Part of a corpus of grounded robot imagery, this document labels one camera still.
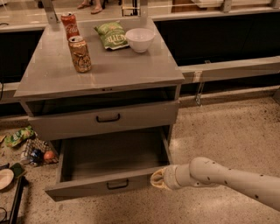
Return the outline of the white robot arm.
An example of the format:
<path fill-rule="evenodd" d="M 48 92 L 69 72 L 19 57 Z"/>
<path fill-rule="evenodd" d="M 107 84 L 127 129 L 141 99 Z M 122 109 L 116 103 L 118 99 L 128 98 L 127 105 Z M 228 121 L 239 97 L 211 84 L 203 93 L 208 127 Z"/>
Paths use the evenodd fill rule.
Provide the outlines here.
<path fill-rule="evenodd" d="M 159 169 L 151 175 L 150 183 L 170 190 L 223 185 L 280 211 L 280 178 L 228 168 L 207 157 Z"/>

